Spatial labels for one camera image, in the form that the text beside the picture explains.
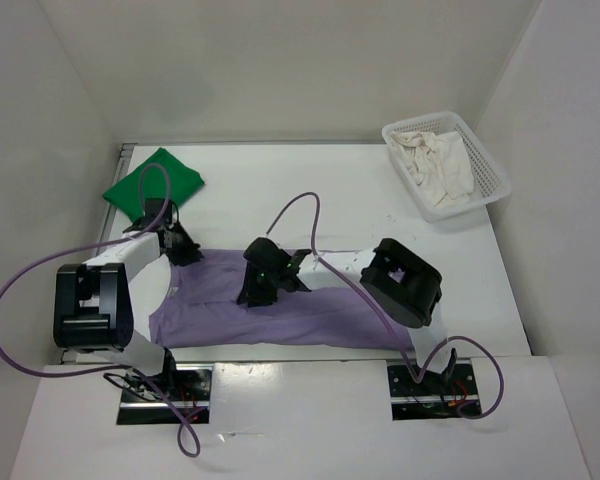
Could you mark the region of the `lavender t shirt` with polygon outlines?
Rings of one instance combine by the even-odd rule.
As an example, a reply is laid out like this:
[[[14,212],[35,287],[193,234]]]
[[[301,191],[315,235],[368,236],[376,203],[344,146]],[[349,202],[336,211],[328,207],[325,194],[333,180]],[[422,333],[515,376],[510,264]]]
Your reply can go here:
[[[237,303],[246,261],[237,250],[206,250],[171,268],[171,290],[149,317],[151,340],[173,349],[216,345],[326,345],[393,350],[396,343],[350,288],[281,292],[271,306]]]

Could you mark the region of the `green t shirt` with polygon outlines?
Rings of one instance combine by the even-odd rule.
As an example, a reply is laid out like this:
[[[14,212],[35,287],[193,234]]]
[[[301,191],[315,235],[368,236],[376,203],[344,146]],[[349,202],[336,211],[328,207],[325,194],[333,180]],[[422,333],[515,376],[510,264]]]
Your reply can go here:
[[[102,194],[104,200],[123,212],[131,222],[143,215],[139,193],[140,177],[150,164],[161,165],[168,174],[171,184],[170,199],[178,207],[205,185],[199,172],[185,166],[168,150],[159,148],[145,162]],[[144,199],[163,198],[166,193],[165,177],[156,168],[147,171],[141,186]]]

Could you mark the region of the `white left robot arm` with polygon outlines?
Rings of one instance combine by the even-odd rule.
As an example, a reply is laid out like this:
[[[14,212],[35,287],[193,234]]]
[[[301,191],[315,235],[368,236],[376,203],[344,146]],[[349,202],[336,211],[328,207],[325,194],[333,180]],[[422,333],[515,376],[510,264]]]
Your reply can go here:
[[[101,254],[62,266],[56,274],[53,339],[60,348],[141,371],[145,389],[165,400],[180,385],[175,359],[136,331],[129,291],[130,281],[161,257],[187,266],[203,255],[178,222],[147,233],[134,225]]]

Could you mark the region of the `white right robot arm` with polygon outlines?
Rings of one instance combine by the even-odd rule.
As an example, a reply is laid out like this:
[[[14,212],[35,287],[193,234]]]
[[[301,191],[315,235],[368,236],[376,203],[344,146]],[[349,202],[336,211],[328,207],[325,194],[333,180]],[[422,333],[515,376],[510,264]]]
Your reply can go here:
[[[385,319],[407,329],[415,360],[410,363],[421,386],[440,393],[454,379],[456,350],[448,344],[439,303],[442,275],[398,241],[383,239],[373,249],[288,253],[259,237],[244,251],[247,262],[237,303],[270,306],[278,292],[315,292],[356,287]]]

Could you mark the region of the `cream t shirt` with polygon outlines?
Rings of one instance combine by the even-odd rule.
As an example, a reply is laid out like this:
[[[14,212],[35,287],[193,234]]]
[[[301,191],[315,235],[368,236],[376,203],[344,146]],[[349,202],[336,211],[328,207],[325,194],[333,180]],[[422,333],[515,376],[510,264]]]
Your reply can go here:
[[[436,209],[469,202],[475,180],[458,132],[392,132],[401,162],[426,201]]]

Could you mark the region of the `white plastic basket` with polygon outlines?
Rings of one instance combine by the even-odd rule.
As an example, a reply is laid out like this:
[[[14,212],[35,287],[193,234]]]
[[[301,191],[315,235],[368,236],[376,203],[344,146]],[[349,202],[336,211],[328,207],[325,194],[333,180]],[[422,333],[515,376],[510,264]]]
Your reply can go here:
[[[474,179],[474,189],[468,193],[464,203],[437,208],[416,184],[415,176],[409,171],[405,158],[406,147],[397,142],[399,134],[423,132],[437,137],[457,134],[462,140]],[[511,193],[511,184],[505,170],[494,160],[477,136],[456,113],[443,111],[400,120],[385,125],[381,135],[388,149],[389,160],[398,178],[414,200],[422,217],[428,222],[467,213],[494,203]]]

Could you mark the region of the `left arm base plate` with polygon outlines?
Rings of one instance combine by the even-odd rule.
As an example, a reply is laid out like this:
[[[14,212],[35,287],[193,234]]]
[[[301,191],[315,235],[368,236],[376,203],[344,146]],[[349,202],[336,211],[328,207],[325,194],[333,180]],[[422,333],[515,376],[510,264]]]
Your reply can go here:
[[[192,424],[208,424],[213,365],[177,365],[171,383],[154,378],[154,383]],[[104,373],[103,378],[121,391],[118,425],[178,424],[179,420],[162,398],[133,373]]]

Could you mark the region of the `aluminium table edge rail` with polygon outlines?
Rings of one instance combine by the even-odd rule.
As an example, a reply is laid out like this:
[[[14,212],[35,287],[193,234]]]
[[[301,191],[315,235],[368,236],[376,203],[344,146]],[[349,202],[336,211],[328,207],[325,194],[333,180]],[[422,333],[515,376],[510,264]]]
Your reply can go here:
[[[129,272],[120,255],[130,237],[87,246],[96,254],[56,273],[53,340],[78,353],[121,353],[131,343],[134,319]]]

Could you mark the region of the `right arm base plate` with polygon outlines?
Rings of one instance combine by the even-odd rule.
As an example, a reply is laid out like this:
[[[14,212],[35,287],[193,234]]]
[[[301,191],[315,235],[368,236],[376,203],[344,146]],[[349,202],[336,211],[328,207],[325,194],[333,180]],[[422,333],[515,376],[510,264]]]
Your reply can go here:
[[[458,408],[468,416],[482,413],[469,361],[457,363],[446,384],[433,373],[415,383],[402,363],[388,362],[386,367],[394,421],[460,418]]]

